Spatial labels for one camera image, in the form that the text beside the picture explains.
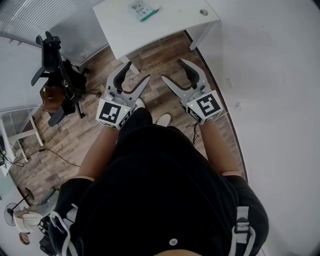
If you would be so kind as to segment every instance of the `person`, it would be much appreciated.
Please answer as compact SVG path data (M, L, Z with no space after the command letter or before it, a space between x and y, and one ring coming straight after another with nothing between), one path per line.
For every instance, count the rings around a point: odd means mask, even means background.
M60 187L50 240L59 255L220 256L232 244L237 207L248 206L256 255L267 214L214 121L200 126L205 159L165 114L143 102L120 131L104 127L77 176ZM78 207L75 223L63 219ZM237 248L237 252L246 247Z
M39 225L43 217L47 216L56 207L58 196L59 192L52 187L37 205L13 213L21 243L26 246L30 244L28 234Z

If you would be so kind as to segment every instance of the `white wall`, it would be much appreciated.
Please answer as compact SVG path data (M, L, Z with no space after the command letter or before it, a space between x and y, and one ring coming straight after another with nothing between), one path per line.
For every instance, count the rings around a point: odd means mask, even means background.
M35 86L31 79L41 67L41 49L0 36L0 112L37 106L42 102L39 91L46 82L40 78Z
M45 256L46 254L40 250L39 241L44 237L40 230L35 229L29 235L30 244L24 245L20 242L19 231L15 226L9 226L4 219L4 211L8 204L18 203L22 199L19 191L15 189L10 194L7 194L0 201L0 247L8 256ZM28 207L23 202L20 208Z
M221 23L199 50L227 105L243 106L229 108L269 216L265 251L307 256L320 238L320 11L311 0L207 1Z

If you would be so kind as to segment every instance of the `black t-shirt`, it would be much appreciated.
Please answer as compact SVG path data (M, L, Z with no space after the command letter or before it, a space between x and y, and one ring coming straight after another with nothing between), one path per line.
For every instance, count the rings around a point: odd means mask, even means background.
M184 249L228 255L237 206L249 206L256 255L268 234L268 217L246 181L223 177L177 131L152 125L127 136L94 182L70 179L55 211L78 212L70 228L78 255L146 255ZM175 245L170 240L176 239ZM62 247L57 234L51 234Z

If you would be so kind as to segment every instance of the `bag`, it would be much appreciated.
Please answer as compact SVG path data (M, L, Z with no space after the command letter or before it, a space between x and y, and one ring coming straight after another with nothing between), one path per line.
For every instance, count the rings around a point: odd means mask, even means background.
M42 89L42 109L49 113L55 113L66 99L66 90L63 87L48 87Z

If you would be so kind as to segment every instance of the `shoe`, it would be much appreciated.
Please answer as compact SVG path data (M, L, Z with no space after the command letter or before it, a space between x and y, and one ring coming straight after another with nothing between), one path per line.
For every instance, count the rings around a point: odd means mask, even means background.
M156 125L167 127L170 123L170 120L171 115L169 113L166 113L159 118L159 120L156 122Z
M135 104L136 104L136 108L134 109L134 111L136 111L138 108L146 108L144 102L142 101L142 99L138 98L136 101L135 101Z

